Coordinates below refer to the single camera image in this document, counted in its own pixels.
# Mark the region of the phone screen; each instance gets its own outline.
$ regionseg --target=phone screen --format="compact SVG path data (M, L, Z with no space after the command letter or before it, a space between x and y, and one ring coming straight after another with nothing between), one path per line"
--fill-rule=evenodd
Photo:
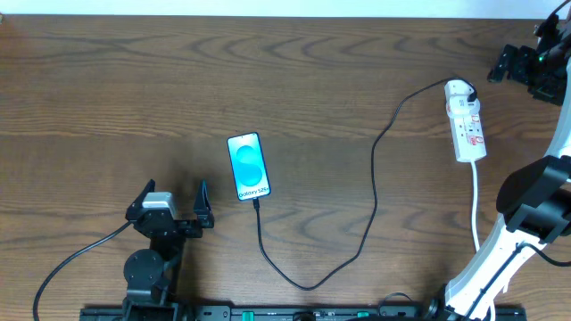
M269 195L271 190L258 133L230 137L228 152L238 200L245 201Z

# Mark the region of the white power strip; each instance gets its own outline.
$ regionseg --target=white power strip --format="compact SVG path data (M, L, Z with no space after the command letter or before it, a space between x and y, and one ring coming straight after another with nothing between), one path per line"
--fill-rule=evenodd
M480 120L480 101L468 101L473 89L462 80L449 81L444 87L446 112L450 117L456 160L477 161L486 155Z

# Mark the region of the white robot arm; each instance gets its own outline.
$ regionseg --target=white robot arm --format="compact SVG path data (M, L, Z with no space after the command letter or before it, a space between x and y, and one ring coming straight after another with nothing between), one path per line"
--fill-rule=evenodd
M567 31L564 30L559 34L563 36L561 37L563 43L566 40ZM556 237L569 233L568 222L571 215L568 210L571 209L569 205L571 194L559 188L569 181L569 174L571 174L571 158L569 158L571 155L571 60L568 59L567 52L563 52L559 45L540 53L541 45L540 42L537 52L531 48L522 47L519 53L516 53L515 47L507 45L496 69L492 70L489 76L489 79L492 78L491 81L501 81L503 72L507 70L514 80L530 86L529 92L534 95L534 98L560 104L557 102L560 97L557 98L556 94L560 95L563 92L565 99L562 103L555 135L545 157L512 174L506 180L498 196L497 207L500 214L498 214L492 232L468 266L446 284L443 306L459 316L466 316L470 319L486 317L490 303L495 296L502 288L507 287L511 277L535 254L534 250L527 247L512 261L509 261L519 244L528 243L542 250ZM557 71L551 75L558 81L555 85L559 86L545 79L538 80L538 82L543 81L542 83L534 84L532 80L535 80L540 73L533 74L531 71L531 74L526 75L527 78L522 77L521 71L519 75L517 74L518 70L514 70L513 67L515 64L513 59L527 57L530 53L528 49L536 53L533 58L537 62L525 62L527 66L530 66L530 63L533 64L531 70L535 68L536 70L554 71L556 64L562 67L561 64L565 63L563 66L567 74L563 78L560 77L561 68L559 80ZM501 271L499 276L493 280L499 271ZM481 294L483 294L482 298L476 300Z

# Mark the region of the black cable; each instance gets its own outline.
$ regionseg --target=black cable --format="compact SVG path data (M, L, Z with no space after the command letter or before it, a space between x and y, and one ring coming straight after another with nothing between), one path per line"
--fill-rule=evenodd
M359 256L360 253L363 251L363 247L365 246L365 241L367 240L367 235L368 235L368 230L371 228L371 225L373 224L373 220L375 219L375 215L377 214L377 206L378 206L378 198L377 198L377 186L375 183L375 148L377 147L377 143L378 141L385 135L385 133L391 128L391 126L393 125L394 121L396 120L396 117L399 115L399 111L401 111L401 107L404 105L404 103L406 103L410 98L414 97L415 95L418 95L420 93L422 93L423 91L430 89L434 86L440 85L443 82L447 82L447 81L451 81L451 80L462 80L464 82L466 82L474 91L472 94L469 95L468 97L468 101L469 102L473 102L476 99L477 93L476 93L476 88L474 87L474 85L472 85L469 81L465 80L464 78L460 78L460 77L450 77L450 78L446 78L446 79L442 79L442 80L438 80L435 83L428 85L422 89L417 90L416 92L406 96L401 103L399 103L399 106L396 108L396 110L394 110L394 115L391 118L391 120L389 121L388 125L386 125L385 129L383 129L383 131L381 131L381 134L379 134L377 136L377 139L375 139L375 142L373 143L373 146L371 148L371 181L373 184L373 196L375 199L375 205L373 206L373 211L371 213L371 217L368 220L368 224L367 224L367 228L365 229L365 233L363 234L363 238L360 241L360 245L359 245L359 249L357 250L357 253L350 259L348 259L347 261L345 261L343 264L341 264L339 267L336 267L333 271L331 271L328 275L326 275L321 281L319 281L317 284L313 285L313 286L302 286L297 284L296 282L294 282L292 279L290 279L289 277L287 277L284 272L282 272L277 266L276 264L274 264L274 262L272 262L272 260L268 257L268 254L266 253L266 251L264 250L264 245L261 241L261 222L260 222L260 201L258 199L253 199L253 207L256 210L256 216L258 219L258 244L260 245L260 251L261 251L261 255L264 257L264 259L266 259L266 261L276 270L276 272L278 272L287 282L289 282L289 284L293 285L294 287L303 290L303 291L313 291L317 288L319 288L325 281L327 281L331 276L333 276L335 273L337 273L339 270L341 270L342 268L345 268L346 266L348 266L349 264L351 264L354 260L356 260Z
M541 251L540 249L536 248L535 246L533 246L532 244L529 243L521 243L518 244L516 246L516 249L511 253L511 255L508 257L508 259L506 259L506 261L504 262L503 265L501 265L500 269L498 270L498 272L496 272L492 278L490 279L490 281L488 282L488 284L484 287L484 289L480 290L480 294L478 294L476 300L474 301L474 303L472 303L472 305L470 306L470 309L468 310L467 314L463 317L463 321L468 321L470 320L470 316L472 315L472 313L474 312L474 310L476 309L476 307L478 306L478 304L480 304L480 301L482 300L482 298L485 296L485 294L488 292L488 290L490 290L490 288L492 287L492 284L494 284L496 282L496 280L498 280L498 277L500 277L501 273L503 273L503 271L508 267L509 263L511 263L511 261L513 261L516 256L525 248L531 248L532 250L534 250L542 259L544 259L546 262L548 262L549 264L551 264L552 266L555 267L560 267L560 268L571 268L571 261L570 262L559 262L556 261L550 257L547 256L547 254L543 253L543 251Z
M550 16L552 16L553 14L556 14L559 10L561 10L565 6L565 4L568 4L570 2L571 2L571 0L564 1L563 4L560 4L559 7L555 8L555 10L553 10L553 12L550 14Z
M39 289L37 290L36 293L36 298L34 299L34 308L32 309L32 312L34 314L34 321L39 321L39 312L38 312L38 307L39 307L39 299L42 296L42 293L44 292L44 289L46 288L47 284L50 283L50 281L52 280L52 278L54 278L54 276L60 272L60 270L65 267L68 263L70 263L73 259L77 258L79 255L95 248L98 245L101 245L109 240L111 240L113 237L117 236L119 233L123 232L124 229L126 229L128 226L131 225L131 222L127 222L125 223L123 226L121 226L118 230L116 230L115 232L105 236L103 239L92 243L86 247L84 247L83 249L71 254L67 259L65 259L64 262L62 262L59 266L57 266L54 271L52 271L52 273L50 273L49 276L47 276L47 278L45 279L45 281L42 283L42 285L39 287Z
M378 315L379 315L379 316L381 315L381 308L385 305L385 303L386 303L388 300L390 300L391 298L394 298L394 297L398 297L398 296L405 297L405 298L409 299L409 301L412 302L412 299L410 298L410 296L406 295L406 294L403 293L403 292L394 292L394 293L391 293L391 294L385 296L385 298L378 304Z

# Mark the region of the white cable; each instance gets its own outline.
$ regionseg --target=white cable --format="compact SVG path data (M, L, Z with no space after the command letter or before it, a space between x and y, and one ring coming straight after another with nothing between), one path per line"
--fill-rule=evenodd
M472 238L474 239L474 248L476 252L480 251L480 241L478 240L478 228L477 228L477 207L478 207L478 172L476 170L476 162L474 160L470 161L472 165L472 190L474 196L472 196ZM493 301L490 302L490 321L496 321L496 308Z

